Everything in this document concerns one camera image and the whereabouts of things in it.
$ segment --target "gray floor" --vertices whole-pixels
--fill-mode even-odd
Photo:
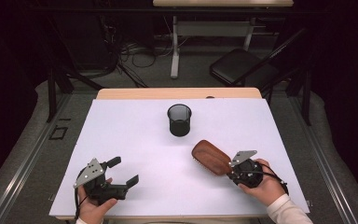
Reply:
[[[255,36],[251,51],[265,54],[270,50],[270,39],[271,37]],[[170,79],[169,56],[157,57],[154,64],[146,68],[135,67],[132,57],[124,64],[132,68],[149,87],[221,87],[219,82],[208,75],[208,66],[224,52],[240,46],[241,40],[220,40],[187,40],[181,47],[178,79]],[[144,54],[133,57],[135,64],[147,65],[152,61],[150,56]],[[134,87],[130,79],[118,71],[94,80],[109,88]],[[74,94],[59,94],[59,114],[50,124],[46,124],[47,83],[42,83],[36,89],[39,99],[33,117],[0,170],[0,223],[63,223],[48,216],[52,195],[61,184],[66,164],[90,103],[96,95],[96,91],[83,83],[77,80],[73,80],[73,83],[76,86]],[[288,98],[284,91],[277,89],[270,108],[304,195],[313,204],[310,207],[310,218],[314,223],[321,224],[358,223],[358,185],[331,142],[323,101],[312,94],[311,127],[304,125],[298,116],[298,106],[297,98]],[[67,128],[62,140],[54,140],[56,135],[60,135],[52,133],[55,127]],[[318,150],[323,153],[322,160]],[[332,174],[324,174],[326,167],[331,168]],[[18,177],[24,184],[16,182]],[[272,223],[268,218],[249,221]]]

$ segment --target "hand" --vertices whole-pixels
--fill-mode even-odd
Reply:
[[[77,189],[77,195],[79,196],[79,201],[82,202],[86,197],[86,191],[83,186],[79,186]],[[109,199],[105,203],[98,206],[98,202],[90,199],[89,197],[83,201],[80,205],[80,214],[79,217],[88,224],[101,224],[103,221],[103,216],[105,213],[111,209],[117,203],[116,199]]]
[[[267,165],[269,167],[269,163],[267,161],[257,159],[260,164]],[[262,166],[263,172],[273,174],[272,171],[266,166]],[[238,185],[245,193],[254,196],[265,206],[269,206],[273,202],[275,202],[279,197],[285,194],[284,189],[277,179],[273,178],[269,175],[263,175],[263,181],[253,189],[249,189],[243,184]]]

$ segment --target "table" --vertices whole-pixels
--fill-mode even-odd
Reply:
[[[154,0],[155,7],[291,7],[293,0]],[[255,18],[248,21],[178,21],[173,16],[173,55],[171,78],[178,78],[179,35],[245,36],[243,48],[248,50]]]
[[[167,110],[178,103],[193,112],[190,133],[184,137],[169,132]],[[73,218],[72,185],[78,172],[92,158],[103,162],[120,156],[122,163],[108,169],[106,177],[120,184],[139,175],[140,182],[106,218],[128,223],[191,218],[212,223],[266,216],[265,206],[228,177],[212,175],[191,158],[192,147],[201,139],[230,157],[239,150],[256,149],[255,158],[268,160],[288,182],[293,201],[309,212],[269,106],[257,89],[157,88],[99,92],[49,214]]]

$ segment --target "chair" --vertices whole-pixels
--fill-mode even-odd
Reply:
[[[273,86],[300,71],[300,67],[295,66],[290,71],[280,72],[269,64],[270,61],[306,32],[306,29],[301,29],[263,59],[244,49],[234,49],[211,64],[210,74],[229,87],[256,87],[262,93],[268,91],[270,103]]]

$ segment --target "white sleeve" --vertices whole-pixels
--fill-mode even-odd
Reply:
[[[267,208],[267,212],[269,217],[277,224],[312,223],[304,211],[295,205],[287,194],[283,194],[272,203]]]
[[[80,217],[78,217],[76,224],[87,224],[87,222],[83,221]]]
[[[76,224],[87,224],[87,223],[79,217],[76,221]]]

